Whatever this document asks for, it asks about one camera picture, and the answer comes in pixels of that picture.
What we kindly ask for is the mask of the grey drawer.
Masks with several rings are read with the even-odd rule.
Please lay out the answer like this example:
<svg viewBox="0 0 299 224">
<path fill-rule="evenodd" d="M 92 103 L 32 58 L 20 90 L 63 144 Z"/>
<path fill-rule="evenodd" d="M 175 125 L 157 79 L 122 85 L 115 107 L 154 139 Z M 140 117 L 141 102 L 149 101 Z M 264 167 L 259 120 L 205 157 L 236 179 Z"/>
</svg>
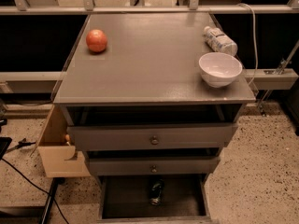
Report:
<svg viewBox="0 0 299 224">
<path fill-rule="evenodd" d="M 159 157 L 93 159 L 88 163 L 92 175 L 181 175 L 213 173 L 219 157 Z"/>
<path fill-rule="evenodd" d="M 120 127 L 75 126 L 67 132 L 77 150 L 155 150 L 224 147 L 235 134 L 233 123 L 138 125 Z"/>
<path fill-rule="evenodd" d="M 162 179 L 158 206 L 150 204 L 150 184 Z M 108 176 L 102 182 L 100 224 L 220 224 L 210 216 L 200 175 Z"/>
</svg>

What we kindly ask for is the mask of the clear plastic water bottle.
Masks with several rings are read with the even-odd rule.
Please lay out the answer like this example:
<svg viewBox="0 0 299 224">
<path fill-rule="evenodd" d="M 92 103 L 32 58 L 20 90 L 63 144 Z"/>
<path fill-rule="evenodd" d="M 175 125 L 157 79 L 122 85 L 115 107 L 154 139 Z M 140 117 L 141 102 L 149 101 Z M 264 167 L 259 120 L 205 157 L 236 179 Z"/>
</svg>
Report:
<svg viewBox="0 0 299 224">
<path fill-rule="evenodd" d="M 204 28 L 205 41 L 215 51 L 235 56 L 237 44 L 220 28 L 206 26 Z"/>
</svg>

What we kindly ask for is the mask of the grey wooden drawer cabinet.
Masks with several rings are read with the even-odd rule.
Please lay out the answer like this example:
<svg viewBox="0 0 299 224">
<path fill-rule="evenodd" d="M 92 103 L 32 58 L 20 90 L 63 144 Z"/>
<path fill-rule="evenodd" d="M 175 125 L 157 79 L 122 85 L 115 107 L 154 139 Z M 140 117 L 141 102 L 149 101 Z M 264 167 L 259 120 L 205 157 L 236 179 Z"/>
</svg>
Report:
<svg viewBox="0 0 299 224">
<path fill-rule="evenodd" d="M 236 124 L 254 96 L 243 77 L 220 89 L 201 78 L 198 61 L 208 51 L 203 32 L 210 23 L 206 13 L 91 15 L 86 28 L 103 30 L 108 45 L 94 54 L 78 42 L 54 98 L 67 128 Z M 227 145 L 79 151 L 88 167 L 93 159 L 220 157 Z"/>
</svg>

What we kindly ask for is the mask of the grey middle drawer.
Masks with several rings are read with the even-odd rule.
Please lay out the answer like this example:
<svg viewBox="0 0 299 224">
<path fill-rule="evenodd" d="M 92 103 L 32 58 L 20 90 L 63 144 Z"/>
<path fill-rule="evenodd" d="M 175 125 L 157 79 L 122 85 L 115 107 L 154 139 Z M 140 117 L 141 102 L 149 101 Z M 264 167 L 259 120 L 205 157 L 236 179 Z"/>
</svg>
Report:
<svg viewBox="0 0 299 224">
<path fill-rule="evenodd" d="M 219 157 L 159 157 L 93 159 L 88 163 L 92 175 L 181 175 L 213 173 Z"/>
</svg>

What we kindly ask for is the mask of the black floor stand bar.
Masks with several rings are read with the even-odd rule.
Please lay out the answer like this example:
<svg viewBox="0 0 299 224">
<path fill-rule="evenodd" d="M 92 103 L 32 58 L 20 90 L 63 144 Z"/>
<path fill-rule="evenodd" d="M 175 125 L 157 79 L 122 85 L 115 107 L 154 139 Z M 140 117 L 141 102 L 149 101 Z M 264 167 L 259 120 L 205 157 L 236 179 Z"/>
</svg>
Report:
<svg viewBox="0 0 299 224">
<path fill-rule="evenodd" d="M 50 211 L 54 204 L 57 188 L 65 182 L 64 178 L 55 177 L 51 181 L 50 189 L 44 205 L 41 206 L 1 206 L 0 218 L 37 218 L 38 224 L 48 224 Z"/>
</svg>

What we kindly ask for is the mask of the black tool on floor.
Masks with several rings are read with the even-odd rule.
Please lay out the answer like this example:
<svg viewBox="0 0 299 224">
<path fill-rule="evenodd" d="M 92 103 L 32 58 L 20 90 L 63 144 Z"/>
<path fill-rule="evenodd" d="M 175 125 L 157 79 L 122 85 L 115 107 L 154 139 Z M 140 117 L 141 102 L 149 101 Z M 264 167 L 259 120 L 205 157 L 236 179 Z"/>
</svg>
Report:
<svg viewBox="0 0 299 224">
<path fill-rule="evenodd" d="M 22 139 L 21 141 L 18 142 L 18 145 L 16 145 L 15 147 L 11 147 L 7 150 L 7 153 L 12 152 L 14 150 L 20 149 L 22 147 L 29 147 L 31 145 L 33 145 L 34 142 L 28 142 L 26 139 Z"/>
</svg>

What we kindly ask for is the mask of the orange red ball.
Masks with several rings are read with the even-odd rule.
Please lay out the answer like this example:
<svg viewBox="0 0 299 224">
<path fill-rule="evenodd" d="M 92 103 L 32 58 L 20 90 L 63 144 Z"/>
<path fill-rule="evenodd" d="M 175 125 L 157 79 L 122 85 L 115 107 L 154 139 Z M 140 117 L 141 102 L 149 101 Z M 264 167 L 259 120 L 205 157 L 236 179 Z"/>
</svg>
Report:
<svg viewBox="0 0 299 224">
<path fill-rule="evenodd" d="M 102 30 L 91 30 L 86 35 L 86 44 L 90 51 L 102 52 L 107 48 L 107 36 Z"/>
</svg>

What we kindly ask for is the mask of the grey bottom drawer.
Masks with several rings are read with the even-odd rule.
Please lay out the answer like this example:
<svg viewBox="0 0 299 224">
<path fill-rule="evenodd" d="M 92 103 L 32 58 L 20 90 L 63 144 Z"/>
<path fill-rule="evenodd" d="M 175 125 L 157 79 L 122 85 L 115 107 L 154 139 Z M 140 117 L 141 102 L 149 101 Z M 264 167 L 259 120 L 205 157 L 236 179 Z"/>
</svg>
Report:
<svg viewBox="0 0 299 224">
<path fill-rule="evenodd" d="M 162 179 L 158 206 L 150 204 L 150 184 Z M 102 182 L 100 224 L 220 224 L 210 216 L 200 175 L 108 176 Z"/>
</svg>

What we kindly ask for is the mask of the light wooden side box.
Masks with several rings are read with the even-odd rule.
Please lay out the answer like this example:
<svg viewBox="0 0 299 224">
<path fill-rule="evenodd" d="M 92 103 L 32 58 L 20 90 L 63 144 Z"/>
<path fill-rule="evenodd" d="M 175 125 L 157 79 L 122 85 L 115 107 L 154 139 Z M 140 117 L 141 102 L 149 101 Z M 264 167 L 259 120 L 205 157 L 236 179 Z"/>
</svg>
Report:
<svg viewBox="0 0 299 224">
<path fill-rule="evenodd" d="M 46 177 L 90 176 L 84 155 L 81 151 L 76 151 L 66 130 L 64 115 L 54 105 L 36 145 Z"/>
</svg>

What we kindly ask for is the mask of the green drink can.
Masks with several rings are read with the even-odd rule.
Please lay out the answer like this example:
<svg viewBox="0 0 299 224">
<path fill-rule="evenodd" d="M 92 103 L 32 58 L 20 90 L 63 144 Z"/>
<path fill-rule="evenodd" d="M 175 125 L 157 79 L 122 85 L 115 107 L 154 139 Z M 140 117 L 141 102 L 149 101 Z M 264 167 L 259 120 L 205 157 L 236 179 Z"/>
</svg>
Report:
<svg viewBox="0 0 299 224">
<path fill-rule="evenodd" d="M 164 182 L 162 179 L 154 180 L 149 186 L 149 203 L 158 206 L 162 202 Z"/>
</svg>

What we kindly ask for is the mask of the white ceramic bowl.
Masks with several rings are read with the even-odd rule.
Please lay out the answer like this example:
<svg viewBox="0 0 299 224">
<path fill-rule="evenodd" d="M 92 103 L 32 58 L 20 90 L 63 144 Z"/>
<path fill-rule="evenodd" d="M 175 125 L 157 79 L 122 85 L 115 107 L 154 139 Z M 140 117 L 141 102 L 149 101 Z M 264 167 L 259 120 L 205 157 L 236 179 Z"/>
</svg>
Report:
<svg viewBox="0 0 299 224">
<path fill-rule="evenodd" d="M 201 78 L 213 88 L 221 88 L 233 83 L 242 73 L 242 64 L 235 57 L 221 53 L 209 52 L 199 61 Z"/>
</svg>

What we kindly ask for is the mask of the metal railing frame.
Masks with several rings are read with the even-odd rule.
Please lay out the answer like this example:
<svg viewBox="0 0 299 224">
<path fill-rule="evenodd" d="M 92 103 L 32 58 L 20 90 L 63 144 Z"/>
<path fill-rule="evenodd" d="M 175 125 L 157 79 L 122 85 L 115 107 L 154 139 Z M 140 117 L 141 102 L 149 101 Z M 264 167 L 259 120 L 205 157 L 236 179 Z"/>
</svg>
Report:
<svg viewBox="0 0 299 224">
<path fill-rule="evenodd" d="M 285 5 L 248 5 L 242 0 L 10 0 L 0 7 L 0 15 L 83 15 L 92 13 L 179 13 L 283 14 L 298 12 L 298 0 Z"/>
</svg>

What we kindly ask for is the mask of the grey top drawer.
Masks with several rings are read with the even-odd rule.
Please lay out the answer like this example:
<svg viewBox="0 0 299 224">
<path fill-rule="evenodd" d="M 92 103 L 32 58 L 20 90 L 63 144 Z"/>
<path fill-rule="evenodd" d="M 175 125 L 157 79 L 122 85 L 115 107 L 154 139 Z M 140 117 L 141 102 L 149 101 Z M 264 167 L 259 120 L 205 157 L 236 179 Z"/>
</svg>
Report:
<svg viewBox="0 0 299 224">
<path fill-rule="evenodd" d="M 233 123 L 138 125 L 120 127 L 75 126 L 67 132 L 77 150 L 155 150 L 224 147 L 235 134 Z"/>
</svg>

